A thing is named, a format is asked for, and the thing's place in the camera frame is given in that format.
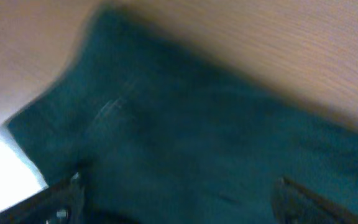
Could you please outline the black shorts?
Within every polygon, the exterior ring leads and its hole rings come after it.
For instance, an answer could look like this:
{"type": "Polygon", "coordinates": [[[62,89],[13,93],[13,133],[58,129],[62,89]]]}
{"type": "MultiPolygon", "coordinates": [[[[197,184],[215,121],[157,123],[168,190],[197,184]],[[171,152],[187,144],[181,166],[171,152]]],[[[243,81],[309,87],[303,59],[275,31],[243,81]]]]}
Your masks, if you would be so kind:
{"type": "Polygon", "coordinates": [[[273,223],[281,175],[358,213],[358,134],[107,6],[63,78],[7,128],[48,185],[80,173],[85,223],[273,223]]]}

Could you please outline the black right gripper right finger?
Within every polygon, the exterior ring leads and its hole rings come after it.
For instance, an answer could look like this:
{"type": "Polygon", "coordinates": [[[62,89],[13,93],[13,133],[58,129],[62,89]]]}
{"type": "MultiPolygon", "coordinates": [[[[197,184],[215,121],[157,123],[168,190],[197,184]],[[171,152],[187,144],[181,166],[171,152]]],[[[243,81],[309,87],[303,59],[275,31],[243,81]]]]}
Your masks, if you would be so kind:
{"type": "Polygon", "coordinates": [[[358,215],[286,177],[275,181],[270,204],[280,224],[358,224],[358,215]]]}

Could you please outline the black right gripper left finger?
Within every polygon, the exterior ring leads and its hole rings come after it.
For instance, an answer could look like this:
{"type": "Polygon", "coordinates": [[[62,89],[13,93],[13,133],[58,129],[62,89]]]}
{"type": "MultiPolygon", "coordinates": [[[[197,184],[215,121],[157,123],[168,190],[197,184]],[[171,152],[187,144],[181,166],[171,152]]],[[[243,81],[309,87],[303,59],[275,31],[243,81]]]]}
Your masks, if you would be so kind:
{"type": "Polygon", "coordinates": [[[80,224],[84,202],[76,173],[1,211],[0,224],[80,224]]]}

